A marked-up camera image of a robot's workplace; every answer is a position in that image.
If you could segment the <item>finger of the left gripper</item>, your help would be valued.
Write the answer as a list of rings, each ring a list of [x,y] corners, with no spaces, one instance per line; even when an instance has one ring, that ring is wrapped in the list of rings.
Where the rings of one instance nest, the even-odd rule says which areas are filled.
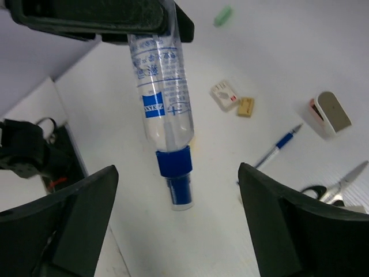
[[[194,23],[174,1],[6,1],[12,20],[32,30],[89,41],[127,43],[128,36],[162,35],[176,17],[183,43]]]

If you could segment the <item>white tape dispenser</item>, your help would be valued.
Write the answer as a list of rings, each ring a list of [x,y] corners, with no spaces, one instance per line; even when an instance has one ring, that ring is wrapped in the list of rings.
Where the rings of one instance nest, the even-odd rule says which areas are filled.
[[[304,123],[323,140],[329,141],[352,127],[352,121],[337,96],[323,91],[309,101],[296,104],[296,112]]]

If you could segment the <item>black handled scissors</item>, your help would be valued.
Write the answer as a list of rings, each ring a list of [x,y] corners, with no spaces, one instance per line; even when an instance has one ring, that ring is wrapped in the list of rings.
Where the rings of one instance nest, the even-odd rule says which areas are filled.
[[[300,192],[323,203],[336,207],[344,207],[343,193],[348,189],[357,177],[367,168],[368,161],[364,161],[348,174],[343,176],[337,183],[331,186],[311,185]]]

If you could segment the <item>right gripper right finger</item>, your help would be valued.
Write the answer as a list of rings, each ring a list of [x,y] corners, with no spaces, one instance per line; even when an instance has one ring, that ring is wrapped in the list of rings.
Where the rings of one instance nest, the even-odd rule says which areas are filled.
[[[368,276],[368,215],[325,204],[241,163],[239,188],[261,276]]]

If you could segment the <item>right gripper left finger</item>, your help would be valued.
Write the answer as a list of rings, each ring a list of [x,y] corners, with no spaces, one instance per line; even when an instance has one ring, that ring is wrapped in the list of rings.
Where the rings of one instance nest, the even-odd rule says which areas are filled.
[[[94,276],[118,187],[114,165],[1,212],[1,276]]]

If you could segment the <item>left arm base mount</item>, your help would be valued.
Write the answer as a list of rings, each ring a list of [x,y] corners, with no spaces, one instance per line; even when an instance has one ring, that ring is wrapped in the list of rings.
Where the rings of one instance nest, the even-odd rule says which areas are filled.
[[[50,117],[36,123],[1,121],[1,170],[23,179],[38,175],[47,193],[87,176],[67,125],[58,126]]]

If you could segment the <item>white red eraser box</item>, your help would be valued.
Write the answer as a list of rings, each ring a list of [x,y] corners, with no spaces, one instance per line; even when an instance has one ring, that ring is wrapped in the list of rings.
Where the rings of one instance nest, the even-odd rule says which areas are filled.
[[[227,80],[222,80],[212,86],[210,95],[225,112],[232,110],[239,104],[239,97]]]

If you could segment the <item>clear blue spray bottle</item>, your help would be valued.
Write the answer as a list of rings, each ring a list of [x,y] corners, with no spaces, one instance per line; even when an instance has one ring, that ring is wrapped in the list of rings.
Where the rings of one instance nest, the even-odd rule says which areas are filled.
[[[162,35],[129,35],[145,134],[155,146],[172,208],[193,206],[190,142],[194,137],[190,95],[174,1],[164,1],[168,27]]]

